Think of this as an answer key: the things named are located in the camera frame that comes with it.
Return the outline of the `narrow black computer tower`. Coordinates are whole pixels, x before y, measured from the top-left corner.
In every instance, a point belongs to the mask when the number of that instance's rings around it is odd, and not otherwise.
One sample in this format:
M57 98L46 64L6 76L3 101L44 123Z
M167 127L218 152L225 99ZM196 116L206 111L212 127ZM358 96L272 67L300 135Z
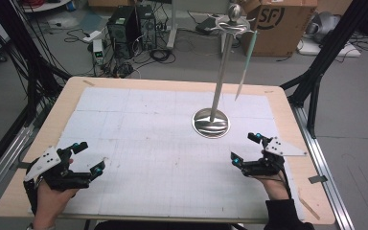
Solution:
M139 5L136 7L140 40L143 50L156 48L155 16L150 5Z

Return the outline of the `person's right hand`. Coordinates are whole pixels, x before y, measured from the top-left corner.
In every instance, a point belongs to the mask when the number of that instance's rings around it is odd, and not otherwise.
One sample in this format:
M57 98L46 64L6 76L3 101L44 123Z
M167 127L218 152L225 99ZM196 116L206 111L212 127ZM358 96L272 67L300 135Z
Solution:
M279 174L272 176L257 176L256 179L260 181L270 200L286 200L289 199L288 190L286 188L285 180Z

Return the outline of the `white device with green display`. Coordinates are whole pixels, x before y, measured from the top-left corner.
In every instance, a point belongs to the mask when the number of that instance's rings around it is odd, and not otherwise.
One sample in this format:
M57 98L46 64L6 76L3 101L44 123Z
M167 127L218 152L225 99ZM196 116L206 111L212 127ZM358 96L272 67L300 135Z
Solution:
M92 42L92 52L93 58L95 59L97 64L104 63L104 46L103 41L101 39L94 39Z

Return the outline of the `black frame strut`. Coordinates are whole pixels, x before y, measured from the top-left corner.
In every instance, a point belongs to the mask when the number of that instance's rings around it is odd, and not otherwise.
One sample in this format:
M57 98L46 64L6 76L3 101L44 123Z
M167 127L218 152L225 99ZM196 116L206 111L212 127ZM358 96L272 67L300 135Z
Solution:
M310 98L306 128L313 139L316 138L315 120L322 78L367 15L368 0L353 0L308 70L280 85L284 90L296 86L295 91L287 97L294 107L302 108L306 98Z

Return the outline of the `metal utensil rack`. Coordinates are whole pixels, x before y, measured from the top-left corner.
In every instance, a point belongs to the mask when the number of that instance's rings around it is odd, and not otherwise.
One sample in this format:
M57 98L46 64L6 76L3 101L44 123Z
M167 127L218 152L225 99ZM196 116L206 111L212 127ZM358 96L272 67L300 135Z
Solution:
M229 6L227 14L216 19L215 30L225 33L222 58L218 70L218 80L211 108L202 108L192 118L192 126L196 133L205 138L216 139L223 137L230 129L230 120L227 115L218 110L219 99L223 87L227 61L233 40L237 35L252 34L251 19L242 17L242 7L233 3Z

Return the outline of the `grey tape strip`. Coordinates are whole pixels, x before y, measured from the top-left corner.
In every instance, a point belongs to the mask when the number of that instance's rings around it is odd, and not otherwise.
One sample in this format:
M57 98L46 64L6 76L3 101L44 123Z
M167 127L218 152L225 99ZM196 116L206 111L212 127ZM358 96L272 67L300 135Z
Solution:
M316 175L316 176L309 177L309 182L311 184L323 183L323 182L327 182L327 181L328 181L328 178L325 175Z

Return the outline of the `large cardboard box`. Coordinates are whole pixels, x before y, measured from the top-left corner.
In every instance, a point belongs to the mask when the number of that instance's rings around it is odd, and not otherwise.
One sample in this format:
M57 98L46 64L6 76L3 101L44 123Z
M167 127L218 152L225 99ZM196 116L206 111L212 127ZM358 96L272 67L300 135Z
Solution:
M291 57L306 30L318 0L239 0L257 31L252 55Z

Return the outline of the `wooden spoon with green handle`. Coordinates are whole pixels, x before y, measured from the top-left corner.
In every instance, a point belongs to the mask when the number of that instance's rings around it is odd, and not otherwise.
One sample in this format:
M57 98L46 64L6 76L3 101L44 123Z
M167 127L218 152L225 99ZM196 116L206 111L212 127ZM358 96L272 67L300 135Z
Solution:
M254 50L254 47L255 47L255 43L256 43L256 39L257 39L257 33L258 33L257 31L252 33L252 37L251 37L251 40L249 42L249 47L248 47L248 50L247 50L247 53L246 53L246 60L245 60L244 68L243 68L242 75L241 75L241 81L239 83L237 93L236 93L236 96L235 96L235 101L238 99L240 93L242 92L242 86L243 86L243 83L244 83L244 80L245 80L245 77L246 77L246 72L248 70L250 59L252 57L252 53L253 53L253 50Z

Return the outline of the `white power strip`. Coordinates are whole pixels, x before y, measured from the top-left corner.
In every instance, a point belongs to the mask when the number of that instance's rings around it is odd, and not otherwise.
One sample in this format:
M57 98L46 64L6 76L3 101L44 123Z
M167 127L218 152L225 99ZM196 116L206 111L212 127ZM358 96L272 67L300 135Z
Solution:
M94 31L89 36L84 37L82 40L86 43L91 42L92 40L96 39L98 36L100 36L102 33L100 31Z

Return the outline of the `wide black computer tower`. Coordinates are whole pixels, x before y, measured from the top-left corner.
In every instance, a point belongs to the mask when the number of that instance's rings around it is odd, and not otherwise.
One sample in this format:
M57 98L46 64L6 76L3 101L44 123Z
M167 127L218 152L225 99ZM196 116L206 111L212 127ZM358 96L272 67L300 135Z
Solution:
M133 57L132 45L139 37L136 10L133 6L118 6L106 27L118 58Z

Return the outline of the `grey rounded device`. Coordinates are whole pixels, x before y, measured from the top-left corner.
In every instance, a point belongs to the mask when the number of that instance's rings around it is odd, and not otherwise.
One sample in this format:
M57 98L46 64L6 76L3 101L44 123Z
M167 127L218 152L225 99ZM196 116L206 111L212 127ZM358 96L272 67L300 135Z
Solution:
M340 15L332 14L329 11L316 12L305 30L305 37L317 43L323 43L325 37L335 29L340 19Z

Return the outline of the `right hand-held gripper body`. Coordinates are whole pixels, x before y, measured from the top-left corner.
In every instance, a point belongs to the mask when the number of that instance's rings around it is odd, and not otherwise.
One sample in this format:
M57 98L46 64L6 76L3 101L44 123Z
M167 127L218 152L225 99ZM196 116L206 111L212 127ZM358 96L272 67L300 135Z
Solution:
M263 156L257 161L244 162L241 172L245 176L275 175L284 169L285 156L305 156L307 153L279 137L265 137L260 143Z

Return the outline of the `black box on floor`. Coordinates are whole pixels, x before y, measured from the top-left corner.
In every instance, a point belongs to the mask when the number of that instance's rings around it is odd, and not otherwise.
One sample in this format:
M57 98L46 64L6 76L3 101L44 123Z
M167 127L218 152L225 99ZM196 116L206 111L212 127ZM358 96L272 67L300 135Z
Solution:
M215 17L208 17L195 26L195 30L202 35L209 35L216 27Z

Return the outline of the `person's left hand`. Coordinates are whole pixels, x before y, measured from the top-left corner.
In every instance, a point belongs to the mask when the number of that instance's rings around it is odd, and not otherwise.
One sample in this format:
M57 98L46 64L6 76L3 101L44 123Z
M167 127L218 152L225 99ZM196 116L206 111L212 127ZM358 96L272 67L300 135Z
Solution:
M56 225L56 219L77 192L78 189L63 192L52 190L46 181L42 180L37 189L37 208L32 224L37 227Z

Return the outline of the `white desk leg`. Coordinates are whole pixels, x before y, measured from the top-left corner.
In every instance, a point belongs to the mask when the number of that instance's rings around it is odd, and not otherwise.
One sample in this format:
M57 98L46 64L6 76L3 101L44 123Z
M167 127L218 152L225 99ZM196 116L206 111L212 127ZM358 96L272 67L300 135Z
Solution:
M173 49L175 38L176 38L176 33L177 33L177 23L176 23L177 1L178 0L172 0L172 24L171 24L169 39L166 45L166 47L170 50Z

